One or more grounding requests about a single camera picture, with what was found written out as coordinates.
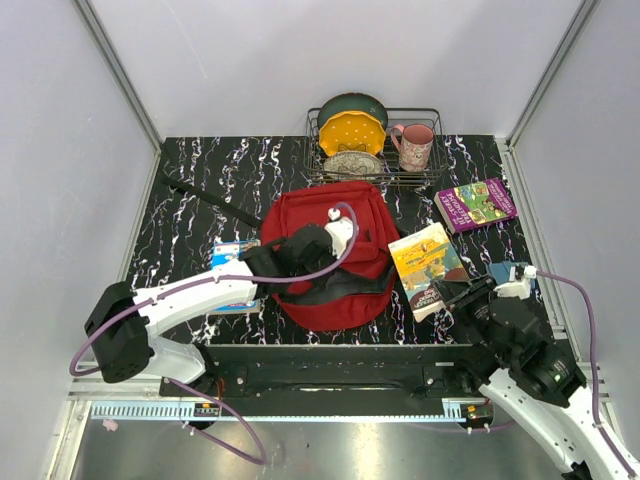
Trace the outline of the purple treehouse paperback book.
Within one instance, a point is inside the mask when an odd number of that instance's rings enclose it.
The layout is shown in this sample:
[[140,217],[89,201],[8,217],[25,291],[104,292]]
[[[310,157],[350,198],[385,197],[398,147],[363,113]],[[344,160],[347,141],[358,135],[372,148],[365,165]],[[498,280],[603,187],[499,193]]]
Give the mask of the purple treehouse paperback book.
[[499,178],[441,190],[436,193],[434,203],[451,234],[518,216],[517,208]]

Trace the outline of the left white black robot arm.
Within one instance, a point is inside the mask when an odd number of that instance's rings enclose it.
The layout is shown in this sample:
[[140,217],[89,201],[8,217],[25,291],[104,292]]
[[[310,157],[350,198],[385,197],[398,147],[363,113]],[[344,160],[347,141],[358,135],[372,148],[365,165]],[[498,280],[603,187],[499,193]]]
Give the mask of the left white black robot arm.
[[132,292],[126,283],[107,287],[84,325],[86,340],[69,371],[92,351],[96,372],[107,383],[140,374],[176,380],[196,396],[215,386],[216,372],[194,344],[165,333],[194,317],[231,304],[250,303],[289,286],[333,273],[351,253],[357,229],[347,218],[308,224],[293,236],[254,246],[204,273]]

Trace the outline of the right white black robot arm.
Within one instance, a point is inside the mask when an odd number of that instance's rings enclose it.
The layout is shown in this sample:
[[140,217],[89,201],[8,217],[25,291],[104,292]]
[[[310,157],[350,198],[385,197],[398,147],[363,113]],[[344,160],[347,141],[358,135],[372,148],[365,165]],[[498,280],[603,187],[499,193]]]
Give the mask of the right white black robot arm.
[[454,363],[454,384],[503,409],[551,457],[565,479],[636,479],[639,461],[600,414],[595,373],[540,331],[525,301],[544,271],[499,284],[440,280],[436,288],[455,320],[477,332],[466,358]]

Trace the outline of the blue comic paperback book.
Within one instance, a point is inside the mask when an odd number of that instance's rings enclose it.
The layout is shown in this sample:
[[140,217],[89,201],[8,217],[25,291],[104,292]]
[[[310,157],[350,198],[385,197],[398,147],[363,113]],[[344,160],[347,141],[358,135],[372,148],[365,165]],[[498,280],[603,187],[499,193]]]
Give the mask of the blue comic paperback book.
[[[237,259],[241,253],[246,252],[252,247],[260,245],[258,239],[243,240],[237,242],[215,243],[212,250],[211,269],[225,265],[233,259]],[[254,300],[251,302],[229,304],[219,307],[212,311],[215,315],[226,314],[252,314],[258,313],[261,302]]]

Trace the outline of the yellow paperback book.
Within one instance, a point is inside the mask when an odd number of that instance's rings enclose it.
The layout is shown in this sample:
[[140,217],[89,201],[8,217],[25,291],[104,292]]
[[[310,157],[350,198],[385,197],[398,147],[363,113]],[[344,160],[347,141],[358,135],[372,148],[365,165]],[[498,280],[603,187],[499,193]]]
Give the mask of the yellow paperback book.
[[439,222],[389,243],[388,248],[418,323],[444,308],[435,281],[470,282],[447,231]]

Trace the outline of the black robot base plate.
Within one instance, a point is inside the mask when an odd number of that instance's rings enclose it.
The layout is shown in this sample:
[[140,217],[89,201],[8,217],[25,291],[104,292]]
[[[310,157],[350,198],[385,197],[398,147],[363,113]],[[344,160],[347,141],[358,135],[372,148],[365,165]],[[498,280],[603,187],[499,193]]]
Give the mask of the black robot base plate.
[[188,385],[226,399],[268,391],[471,396],[499,364],[482,345],[214,345]]

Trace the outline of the red student backpack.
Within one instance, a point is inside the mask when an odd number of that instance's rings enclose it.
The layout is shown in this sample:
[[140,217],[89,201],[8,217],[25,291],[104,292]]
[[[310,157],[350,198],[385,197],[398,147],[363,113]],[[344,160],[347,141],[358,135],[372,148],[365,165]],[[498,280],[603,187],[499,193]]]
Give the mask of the red student backpack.
[[371,321],[386,308],[397,278],[388,244],[399,239],[399,231],[380,191],[364,181],[283,194],[257,225],[260,245],[291,237],[308,224],[325,225],[330,208],[349,216],[357,229],[351,253],[333,273],[269,295],[295,323],[319,332]]

